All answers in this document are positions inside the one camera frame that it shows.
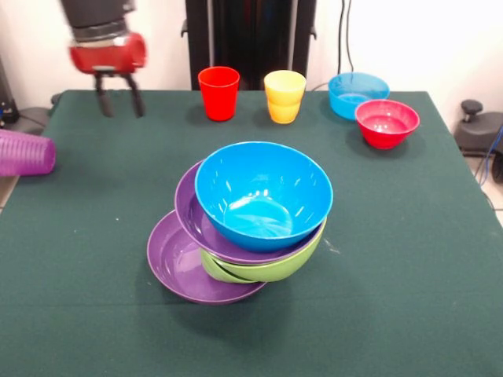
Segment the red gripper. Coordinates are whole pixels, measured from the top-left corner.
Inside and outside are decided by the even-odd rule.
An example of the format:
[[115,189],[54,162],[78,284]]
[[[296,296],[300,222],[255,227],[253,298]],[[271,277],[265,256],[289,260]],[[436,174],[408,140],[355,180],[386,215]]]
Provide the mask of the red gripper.
[[113,39],[96,42],[73,42],[69,47],[72,63],[85,74],[94,74],[95,91],[101,113],[113,117],[106,91],[103,89],[103,73],[125,74],[123,78],[130,87],[134,113],[137,118],[145,114],[145,105],[138,85],[131,73],[143,68],[146,63],[146,43],[137,32],[129,32]]

